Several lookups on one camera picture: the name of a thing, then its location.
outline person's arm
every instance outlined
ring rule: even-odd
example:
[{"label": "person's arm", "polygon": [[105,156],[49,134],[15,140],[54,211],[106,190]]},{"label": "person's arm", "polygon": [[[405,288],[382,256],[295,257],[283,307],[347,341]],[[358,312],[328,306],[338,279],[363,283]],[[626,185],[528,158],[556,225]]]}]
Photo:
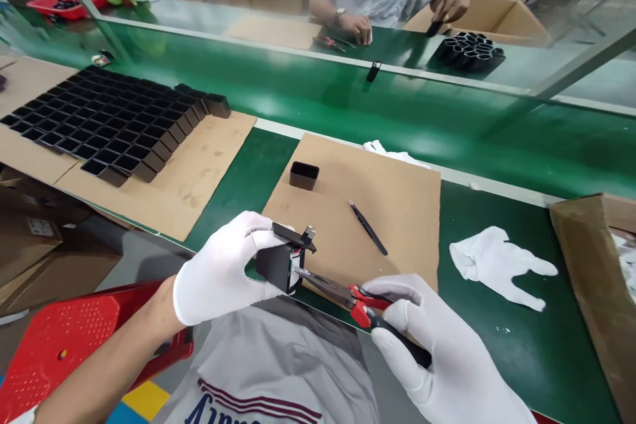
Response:
[{"label": "person's arm", "polygon": [[53,391],[36,409],[35,424],[106,419],[156,349],[179,330],[281,295],[273,285],[247,278],[245,266],[259,250],[284,243],[271,220],[241,213]]},{"label": "person's arm", "polygon": [[431,10],[435,12],[433,21],[457,21],[466,14],[469,5],[470,0],[432,0]]},{"label": "person's arm", "polygon": [[332,0],[309,0],[309,12],[323,25],[335,25],[353,34],[358,44],[371,44],[371,22],[366,15],[345,12],[338,15],[343,5],[334,5]]},{"label": "person's arm", "polygon": [[96,423],[108,417],[157,348],[184,328],[172,305],[174,278],[64,381],[35,413],[35,424]]}]

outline hand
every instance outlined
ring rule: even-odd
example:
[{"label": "hand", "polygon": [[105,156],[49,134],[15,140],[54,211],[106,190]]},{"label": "hand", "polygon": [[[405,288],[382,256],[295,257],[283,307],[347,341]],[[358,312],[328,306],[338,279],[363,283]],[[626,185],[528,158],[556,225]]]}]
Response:
[{"label": "hand", "polygon": [[447,15],[444,23],[457,21],[467,12],[469,5],[470,0],[440,0],[433,15],[433,22],[444,21]]},{"label": "hand", "polygon": [[390,332],[371,332],[389,368],[431,424],[536,423],[500,376],[477,333],[422,277],[380,277],[362,288],[398,300],[385,310],[384,319],[408,331],[433,355],[433,364],[425,370]]},{"label": "hand", "polygon": [[172,299],[179,321],[197,325],[282,295],[267,282],[247,278],[245,266],[259,250],[285,243],[272,232],[272,221],[256,212],[242,212],[221,227],[177,274]]},{"label": "hand", "polygon": [[371,44],[371,22],[366,15],[350,15],[343,13],[338,19],[340,27],[356,36],[356,42],[368,46]]}]

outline white glove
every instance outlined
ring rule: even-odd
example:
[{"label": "white glove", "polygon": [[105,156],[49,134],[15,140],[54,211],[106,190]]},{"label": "white glove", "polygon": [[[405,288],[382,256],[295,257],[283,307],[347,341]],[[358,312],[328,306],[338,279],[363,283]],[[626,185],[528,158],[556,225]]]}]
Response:
[{"label": "white glove", "polygon": [[369,152],[375,152],[376,154],[380,154],[381,156],[387,156],[393,159],[408,162],[409,164],[415,164],[416,166],[430,169],[430,167],[428,167],[426,164],[422,164],[420,161],[413,159],[408,152],[386,152],[384,147],[382,147],[380,141],[377,139],[372,142],[365,142],[362,145],[362,149]]},{"label": "white glove", "polygon": [[431,424],[536,424],[504,382],[480,337],[418,275],[376,278],[362,286],[398,300],[384,319],[433,355],[420,367],[390,332],[376,328],[373,342],[411,401]]},{"label": "white glove", "polygon": [[449,246],[450,257],[465,280],[482,282],[513,303],[543,311],[545,301],[518,288],[512,279],[532,270],[544,276],[558,274],[557,267],[508,242],[499,227],[488,227],[477,235]]},{"label": "white glove", "polygon": [[172,299],[179,321],[198,325],[282,295],[268,282],[247,278],[245,266],[259,250],[285,243],[272,232],[272,221],[256,212],[242,212],[221,227],[175,279]]}]

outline cardboard sheet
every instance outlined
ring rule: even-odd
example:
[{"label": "cardboard sheet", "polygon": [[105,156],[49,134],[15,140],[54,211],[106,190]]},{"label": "cardboard sheet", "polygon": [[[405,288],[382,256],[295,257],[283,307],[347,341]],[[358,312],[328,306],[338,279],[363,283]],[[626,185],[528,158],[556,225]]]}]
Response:
[{"label": "cardboard sheet", "polygon": [[229,119],[207,116],[150,184],[130,178],[117,189],[77,164],[55,186],[185,240],[255,122],[253,116],[236,112]]},{"label": "cardboard sheet", "polygon": [[[77,72],[73,68],[26,56],[0,56],[0,64],[15,60],[17,62],[2,69],[2,75],[7,78],[7,86],[0,92],[0,117],[12,113]],[[1,126],[0,162],[46,184],[54,184],[77,160],[65,154],[57,155],[8,127]]]},{"label": "cardboard sheet", "polygon": [[230,26],[223,36],[241,38],[256,43],[309,50],[320,25],[259,15],[246,15]]},{"label": "cardboard sheet", "polygon": [[550,206],[572,288],[623,422],[636,422],[636,305],[610,228],[636,234],[636,201],[591,195]]},{"label": "cardboard sheet", "polygon": [[[320,168],[313,191],[290,185],[294,161]],[[316,230],[305,268],[342,284],[377,276],[419,274],[437,291],[439,199],[436,171],[305,134],[263,215],[302,231]],[[376,248],[347,199],[366,217],[389,252]]]}]

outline red plastic basket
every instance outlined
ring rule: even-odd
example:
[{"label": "red plastic basket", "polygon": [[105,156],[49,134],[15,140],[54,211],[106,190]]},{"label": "red plastic basket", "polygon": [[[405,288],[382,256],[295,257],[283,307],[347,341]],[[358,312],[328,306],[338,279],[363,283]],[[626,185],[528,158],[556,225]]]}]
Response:
[{"label": "red plastic basket", "polygon": [[[161,281],[105,290],[46,306],[31,321],[0,388],[0,423],[43,402],[88,356],[146,303]],[[194,349],[191,329],[172,337],[130,390]]]},{"label": "red plastic basket", "polygon": [[[81,5],[77,5],[66,10],[55,10],[53,5],[57,2],[58,0],[31,0],[26,5],[43,15],[59,15],[67,20],[79,20],[88,16],[86,10]],[[93,3],[99,10],[108,5],[108,0],[93,0]]]}]

